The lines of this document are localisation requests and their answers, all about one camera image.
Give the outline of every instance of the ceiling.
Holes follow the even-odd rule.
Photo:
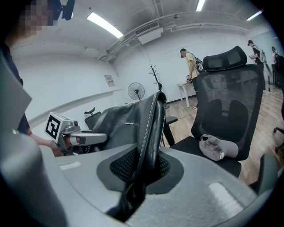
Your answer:
[[[57,26],[44,27],[36,36],[20,41],[13,50],[14,58],[42,54],[71,54],[110,60],[102,56],[116,55],[118,49],[132,40],[134,30],[151,21],[170,32],[179,29],[219,27],[246,33],[262,16],[251,21],[258,11],[247,0],[205,0],[201,12],[196,12],[198,0],[76,0],[73,18],[59,19]],[[114,25],[124,36],[117,39],[87,20],[95,12]]]

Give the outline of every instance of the air vent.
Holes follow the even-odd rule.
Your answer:
[[[151,30],[154,30],[154,29],[156,29],[156,28],[158,28],[158,27],[159,27],[159,23],[158,23],[158,22],[153,22],[153,23],[150,23],[150,24],[148,24],[148,25],[146,25],[146,26],[144,26],[144,27],[142,27],[142,28],[136,30],[136,31],[135,31],[135,34],[136,34],[137,36],[139,36],[139,35],[142,35],[142,34],[144,34],[144,33],[146,33],[146,32],[149,32],[149,31],[151,31]]]

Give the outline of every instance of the robotic arm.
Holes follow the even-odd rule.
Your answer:
[[[80,152],[74,151],[76,146],[95,145],[107,140],[106,134],[82,132],[77,121],[53,112],[50,112],[48,115],[44,132],[55,141],[58,149],[65,155],[79,154]],[[70,140],[71,147],[66,147],[65,137]]]

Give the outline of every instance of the mesh seat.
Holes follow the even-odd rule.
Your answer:
[[[236,158],[216,163],[236,177],[241,172],[237,161],[249,156],[263,92],[263,72],[257,65],[245,65],[246,61],[240,47],[204,59],[207,72],[197,78],[199,107],[191,129],[195,138],[171,147],[203,156],[196,148],[203,134],[234,142],[239,148]]]

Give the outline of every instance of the cushion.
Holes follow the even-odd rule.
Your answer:
[[[202,65],[206,71],[219,71],[245,65],[247,60],[244,51],[239,46],[236,46],[225,53],[206,56]]]
[[[175,145],[171,146],[171,148],[207,158],[202,154],[201,150],[199,149],[199,140],[195,139],[194,137],[187,137],[182,141],[179,141]],[[229,173],[233,174],[235,177],[239,177],[241,172],[241,164],[238,161],[229,157],[224,157],[220,161],[214,161],[214,163],[216,163]]]

